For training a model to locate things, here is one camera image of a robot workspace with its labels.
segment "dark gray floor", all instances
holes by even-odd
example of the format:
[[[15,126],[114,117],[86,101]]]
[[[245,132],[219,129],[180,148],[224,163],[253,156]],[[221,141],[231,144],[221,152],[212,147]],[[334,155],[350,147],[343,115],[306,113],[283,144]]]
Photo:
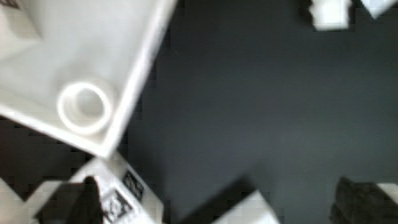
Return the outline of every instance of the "dark gray floor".
[[[128,129],[173,223],[242,175],[286,224],[329,223],[341,175],[398,181],[398,11],[322,33],[299,3],[180,6]]]

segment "white object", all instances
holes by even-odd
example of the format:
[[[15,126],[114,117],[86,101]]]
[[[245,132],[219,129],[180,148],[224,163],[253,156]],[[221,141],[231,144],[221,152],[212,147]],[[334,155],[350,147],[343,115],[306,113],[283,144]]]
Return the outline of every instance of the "white object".
[[[388,11],[398,0],[363,0],[372,17],[377,18]]]
[[[350,26],[350,0],[313,0],[309,12],[317,30],[340,30]]]
[[[103,130],[112,118],[114,98],[114,90],[103,80],[80,81],[64,87],[57,102],[59,116],[78,134],[93,135]]]
[[[256,191],[214,224],[279,224],[272,207]]]
[[[39,35],[20,9],[0,4],[0,60],[39,43]]]
[[[61,181],[46,181],[41,184],[27,202],[23,202],[0,179],[0,224],[38,224],[34,216],[61,184]]]
[[[0,223],[9,223],[15,213],[22,208],[23,201],[7,183],[0,179]]]
[[[176,0],[22,0],[43,42],[0,61],[0,116],[94,156],[109,157],[123,137]],[[57,97],[84,77],[118,92],[103,130],[78,134],[64,125]]]
[[[386,192],[395,203],[398,204],[398,185],[393,183],[379,183],[377,186],[382,189],[382,191]]]
[[[105,211],[105,224],[162,224],[164,204],[119,153],[109,160],[94,158],[71,182],[94,176]]]

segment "printed label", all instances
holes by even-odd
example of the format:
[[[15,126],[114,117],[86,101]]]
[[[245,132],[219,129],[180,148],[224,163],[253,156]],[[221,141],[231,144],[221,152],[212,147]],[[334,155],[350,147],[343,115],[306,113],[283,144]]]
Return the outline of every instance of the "printed label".
[[[126,175],[125,175],[125,178],[123,178],[123,183],[126,185],[126,188],[137,198],[137,200],[141,201],[142,200],[142,194],[144,194],[144,186],[132,174],[132,172],[128,171],[126,172]]]
[[[128,201],[116,190],[105,196],[102,204],[109,223],[116,223],[130,212],[135,213],[134,206],[128,204]]]

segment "white circle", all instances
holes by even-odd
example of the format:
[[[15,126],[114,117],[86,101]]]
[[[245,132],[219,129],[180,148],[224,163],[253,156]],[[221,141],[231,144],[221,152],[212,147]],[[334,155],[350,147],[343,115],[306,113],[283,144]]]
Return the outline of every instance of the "white circle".
[[[98,116],[84,112],[78,104],[84,91],[89,91],[100,98],[102,114]],[[73,132],[93,135],[103,130],[114,112],[114,91],[103,81],[91,80],[66,86],[59,95],[57,111],[64,125]]]

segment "black and white pattern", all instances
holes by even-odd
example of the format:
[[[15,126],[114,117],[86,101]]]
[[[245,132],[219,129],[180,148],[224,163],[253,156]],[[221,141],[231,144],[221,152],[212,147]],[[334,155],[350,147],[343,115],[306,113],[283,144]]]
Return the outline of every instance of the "black and white pattern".
[[[137,200],[141,201],[142,200],[142,194],[144,194],[144,186],[132,174],[132,172],[128,171],[126,172],[126,175],[125,175],[125,178],[123,178],[123,183],[126,185],[126,188],[137,198]]]
[[[116,223],[123,216],[134,211],[134,206],[128,204],[128,201],[116,190],[105,196],[102,204],[109,223]]]
[[[16,9],[20,8],[16,0],[0,0],[0,5],[6,5]]]

